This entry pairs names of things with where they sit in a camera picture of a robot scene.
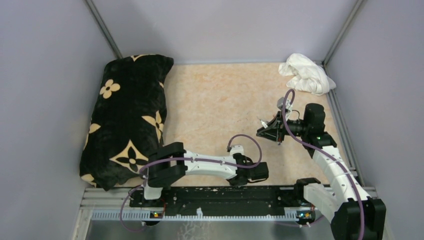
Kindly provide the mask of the white marker pen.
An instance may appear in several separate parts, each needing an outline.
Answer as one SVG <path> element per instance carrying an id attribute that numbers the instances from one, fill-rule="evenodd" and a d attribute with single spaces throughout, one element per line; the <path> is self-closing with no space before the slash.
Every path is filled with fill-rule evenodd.
<path id="1" fill-rule="evenodd" d="M 262 120 L 261 118 L 257 118 L 257 119 L 260 121 L 260 123 L 261 123 L 261 125 L 264 129 L 269 127 L 268 123 L 265 120 Z"/>

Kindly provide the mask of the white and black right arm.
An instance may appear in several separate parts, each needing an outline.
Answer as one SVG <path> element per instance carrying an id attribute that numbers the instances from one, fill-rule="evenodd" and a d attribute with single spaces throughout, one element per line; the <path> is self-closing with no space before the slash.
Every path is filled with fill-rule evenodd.
<path id="1" fill-rule="evenodd" d="M 336 240 L 381 240 L 384 235 L 386 206 L 363 189 L 343 161 L 333 137 L 325 131 L 325 109 L 321 104 L 305 106 L 302 119 L 290 120 L 292 104 L 278 111 L 271 121 L 261 121 L 256 136 L 281 143 L 293 137 L 321 168 L 333 192 L 317 180 L 299 179 L 293 200 L 299 206 L 311 203 L 330 222 Z"/>

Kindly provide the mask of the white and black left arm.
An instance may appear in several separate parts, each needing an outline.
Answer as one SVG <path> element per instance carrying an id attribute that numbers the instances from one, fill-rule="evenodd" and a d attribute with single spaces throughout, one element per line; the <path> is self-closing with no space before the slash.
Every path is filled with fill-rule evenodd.
<path id="1" fill-rule="evenodd" d="M 222 178 L 231 186 L 244 186 L 267 180 L 266 162 L 254 162 L 245 156 L 241 145 L 229 145 L 227 156 L 212 156 L 184 149 L 181 142 L 163 146 L 148 156 L 148 164 L 140 169 L 147 174 L 141 200 L 149 207 L 160 202 L 162 191 L 185 176 L 213 176 Z"/>

